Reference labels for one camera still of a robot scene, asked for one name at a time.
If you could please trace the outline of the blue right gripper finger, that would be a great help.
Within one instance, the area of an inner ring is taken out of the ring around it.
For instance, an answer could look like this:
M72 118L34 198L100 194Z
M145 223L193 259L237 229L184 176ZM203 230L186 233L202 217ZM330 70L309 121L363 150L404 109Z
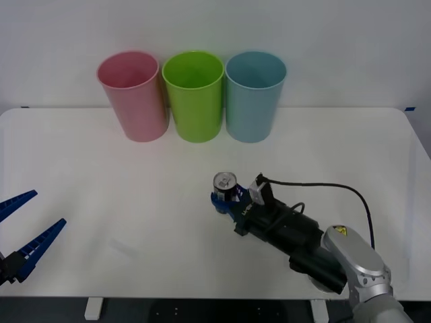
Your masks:
M235 202L243 203L249 201L249 192L247 188L242 187L241 185L236 185L236 197L234 198Z
M236 222L233 208L239 203L239 197L240 194L235 192L230 199L225 201L222 200L216 192L212 192L210 195L211 203L215 207L216 211L220 214L228 215L233 222Z

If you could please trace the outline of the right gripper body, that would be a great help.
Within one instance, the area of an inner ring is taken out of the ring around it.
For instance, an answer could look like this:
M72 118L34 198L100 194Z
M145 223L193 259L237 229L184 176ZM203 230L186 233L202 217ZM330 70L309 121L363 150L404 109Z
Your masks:
M323 231L317 221L304 214L304 209L302 202L292 207L279 200L270 206L249 200L238 202L232 206L234 231L240 236L252 234L282 252L299 248L312 252L321 246Z

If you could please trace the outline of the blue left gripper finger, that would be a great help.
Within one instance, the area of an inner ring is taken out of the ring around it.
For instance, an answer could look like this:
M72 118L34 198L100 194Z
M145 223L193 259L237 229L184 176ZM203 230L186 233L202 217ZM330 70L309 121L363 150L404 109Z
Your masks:
M66 223L65 219L60 219L31 242L4 258L4 282L25 281Z
M31 190L0 202L0 222L7 219L12 213L22 207L30 199L34 198L37 194L35 190Z

